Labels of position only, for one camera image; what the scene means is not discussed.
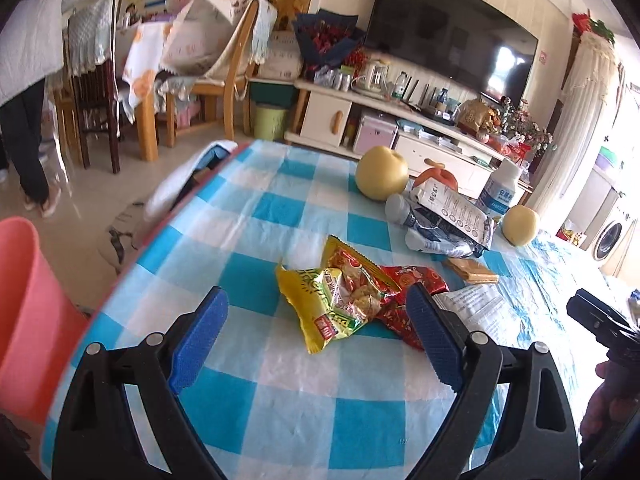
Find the right hand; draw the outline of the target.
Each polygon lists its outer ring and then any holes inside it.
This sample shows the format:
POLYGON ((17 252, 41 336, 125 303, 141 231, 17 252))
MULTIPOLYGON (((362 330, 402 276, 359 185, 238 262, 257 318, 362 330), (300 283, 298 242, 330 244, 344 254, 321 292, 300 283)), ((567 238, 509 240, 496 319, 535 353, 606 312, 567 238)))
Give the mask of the right hand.
POLYGON ((616 422, 623 422, 635 406, 634 399, 608 400, 604 384, 600 385, 588 402, 585 415, 579 426, 580 435, 587 439, 593 434, 597 434, 607 417, 616 422))

